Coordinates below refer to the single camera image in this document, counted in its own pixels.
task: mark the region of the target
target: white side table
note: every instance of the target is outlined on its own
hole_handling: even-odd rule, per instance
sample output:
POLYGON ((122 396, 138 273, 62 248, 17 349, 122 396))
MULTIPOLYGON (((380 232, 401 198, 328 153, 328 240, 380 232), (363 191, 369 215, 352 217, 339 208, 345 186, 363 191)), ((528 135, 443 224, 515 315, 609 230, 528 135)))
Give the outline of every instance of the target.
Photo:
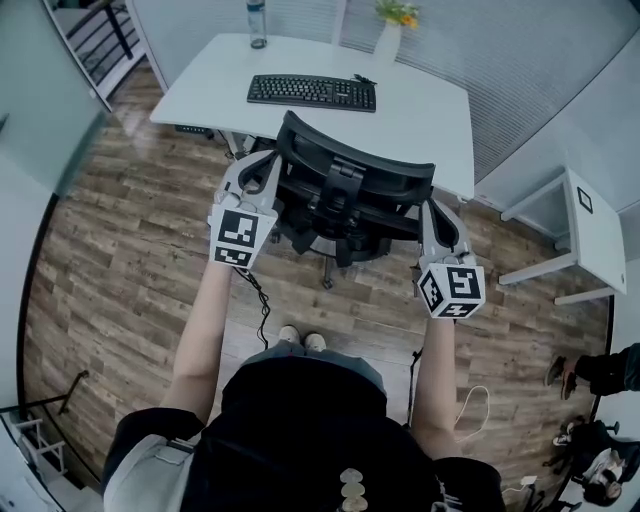
POLYGON ((626 295, 626 265, 624 243, 619 215, 591 186, 571 169, 538 191, 506 210, 500 218, 512 219, 541 197, 562 187, 564 189, 567 215, 569 217, 569 239, 556 247, 571 250, 552 260, 500 276, 502 285, 514 284, 549 272, 555 272, 578 264, 608 287, 565 297, 556 297, 555 304, 572 304, 592 300, 620 292, 626 295))

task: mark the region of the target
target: white shoe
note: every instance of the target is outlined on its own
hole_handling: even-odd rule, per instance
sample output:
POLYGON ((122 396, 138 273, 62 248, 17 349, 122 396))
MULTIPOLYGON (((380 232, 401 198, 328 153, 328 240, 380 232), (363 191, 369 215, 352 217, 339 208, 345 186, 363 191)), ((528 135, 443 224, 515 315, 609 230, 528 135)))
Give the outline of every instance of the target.
POLYGON ((307 350, 315 350, 316 352, 322 352, 324 349, 327 348, 327 342, 324 341, 324 338, 322 337, 321 334, 318 334, 317 332, 313 332, 304 339, 304 347, 307 350))
POLYGON ((568 446, 571 443, 571 436, 567 434, 562 434, 558 437, 553 438, 554 446, 568 446))
POLYGON ((279 340, 288 341, 289 343, 300 343, 300 333, 293 325, 285 325, 280 329, 279 340))

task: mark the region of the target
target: chair leg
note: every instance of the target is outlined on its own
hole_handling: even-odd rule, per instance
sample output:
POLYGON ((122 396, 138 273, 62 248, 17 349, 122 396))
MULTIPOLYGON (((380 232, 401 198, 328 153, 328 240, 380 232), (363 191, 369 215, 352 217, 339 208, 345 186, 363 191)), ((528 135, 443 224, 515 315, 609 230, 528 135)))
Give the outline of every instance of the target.
POLYGON ((322 286, 327 290, 331 290, 333 288, 333 281, 331 280, 331 271, 333 270, 333 258, 329 256, 325 257, 324 260, 324 279, 322 281, 322 286))

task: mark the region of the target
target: flower vase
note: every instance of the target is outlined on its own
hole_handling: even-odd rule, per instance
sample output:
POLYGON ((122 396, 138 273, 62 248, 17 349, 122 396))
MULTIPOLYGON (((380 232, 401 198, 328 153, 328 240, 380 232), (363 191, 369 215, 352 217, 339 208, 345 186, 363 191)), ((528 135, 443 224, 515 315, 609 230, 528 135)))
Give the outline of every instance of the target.
POLYGON ((398 23, 387 23, 380 34, 380 39, 373 50, 373 56, 380 64, 391 65, 396 60, 400 41, 402 40, 402 25, 398 23))

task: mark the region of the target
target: window blinds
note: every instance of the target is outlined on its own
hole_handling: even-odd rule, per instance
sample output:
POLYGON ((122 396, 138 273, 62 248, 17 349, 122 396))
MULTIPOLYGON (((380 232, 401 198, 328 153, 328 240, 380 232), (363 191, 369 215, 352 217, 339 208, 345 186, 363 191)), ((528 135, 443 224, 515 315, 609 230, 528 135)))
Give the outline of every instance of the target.
MULTIPOLYGON (((243 0, 131 0, 129 4, 169 86, 215 35, 249 31, 243 0)), ((267 37, 331 42, 337 0, 266 0, 266 4, 267 37)))
MULTIPOLYGON (((420 27, 404 30, 398 60, 468 91, 476 181, 557 114, 640 25, 628 0, 414 3, 420 27)), ((342 45, 373 50, 383 28, 374 7, 349 0, 342 45)))

